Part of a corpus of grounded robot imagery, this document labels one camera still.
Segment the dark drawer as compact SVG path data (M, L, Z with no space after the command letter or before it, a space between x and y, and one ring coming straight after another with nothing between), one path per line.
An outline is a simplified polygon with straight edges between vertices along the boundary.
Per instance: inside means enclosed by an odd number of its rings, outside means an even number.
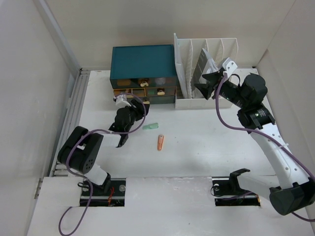
M142 100L146 104L173 104L175 103L175 96L149 96L143 97Z

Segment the grey booklet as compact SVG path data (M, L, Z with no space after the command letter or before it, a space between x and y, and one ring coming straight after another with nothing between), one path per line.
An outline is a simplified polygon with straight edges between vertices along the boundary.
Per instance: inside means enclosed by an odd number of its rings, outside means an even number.
M192 79L191 79L191 85L194 86L194 84L206 84L208 81L202 77L204 74L210 74L218 71L217 64L211 57L210 53L206 49L202 49L201 53L199 55L197 65L195 67Z

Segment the clear paper clip jar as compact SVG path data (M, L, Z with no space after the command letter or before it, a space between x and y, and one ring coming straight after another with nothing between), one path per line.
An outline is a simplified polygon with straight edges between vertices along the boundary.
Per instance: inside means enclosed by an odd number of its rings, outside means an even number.
M155 84L157 86L163 86L166 83L165 77L155 78Z

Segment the green cap black highlighter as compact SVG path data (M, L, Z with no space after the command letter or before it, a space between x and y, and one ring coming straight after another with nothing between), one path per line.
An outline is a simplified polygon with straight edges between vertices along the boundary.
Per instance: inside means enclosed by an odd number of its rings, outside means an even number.
M155 89L148 89L146 91L148 96L156 96L157 95L157 91Z

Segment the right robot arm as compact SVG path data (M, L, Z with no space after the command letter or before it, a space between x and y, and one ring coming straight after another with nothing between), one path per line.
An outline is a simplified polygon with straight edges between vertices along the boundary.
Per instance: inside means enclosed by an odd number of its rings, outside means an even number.
M276 121L263 104L268 89L265 80L257 74L249 74L236 85L230 82L228 73L221 69L214 73L203 74L205 84L195 87L204 98L213 98L217 116L221 123L232 130L247 132L260 146L273 170L277 181L255 179L249 169L231 172L228 179L228 191L237 199L255 193L268 199L280 215L295 215L296 211L315 202L315 177L285 146ZM221 117L219 98L225 98L239 107L237 117L241 127L228 125Z

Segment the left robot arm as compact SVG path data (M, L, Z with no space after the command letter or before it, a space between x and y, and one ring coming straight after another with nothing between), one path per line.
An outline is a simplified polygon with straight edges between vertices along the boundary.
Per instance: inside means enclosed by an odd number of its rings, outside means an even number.
M92 183L94 191L105 195L110 190L111 177L95 163L102 142L107 146L121 148L128 140L128 134L135 122L143 119L149 112L149 101L140 102L138 99L119 103L114 122L109 127L109 133L101 134L77 126L66 140L58 153L57 160L66 165L72 173L77 171L87 178L86 185Z

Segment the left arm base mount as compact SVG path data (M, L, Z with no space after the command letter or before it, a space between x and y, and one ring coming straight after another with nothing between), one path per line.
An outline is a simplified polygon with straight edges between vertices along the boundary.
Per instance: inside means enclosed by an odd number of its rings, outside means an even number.
M81 188L81 196L79 205L85 207L90 196L90 187L87 181L79 182L77 184ZM124 207L125 193L126 193L126 179L114 178L111 179L107 192L104 192L100 187L94 185L90 207Z

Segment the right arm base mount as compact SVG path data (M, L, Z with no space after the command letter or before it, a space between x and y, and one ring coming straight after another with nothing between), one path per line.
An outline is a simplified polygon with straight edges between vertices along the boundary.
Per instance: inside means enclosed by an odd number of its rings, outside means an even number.
M260 206L259 196L249 190L241 189L237 177L250 172L248 169L233 171L229 176L212 177L211 195L215 198L217 207Z

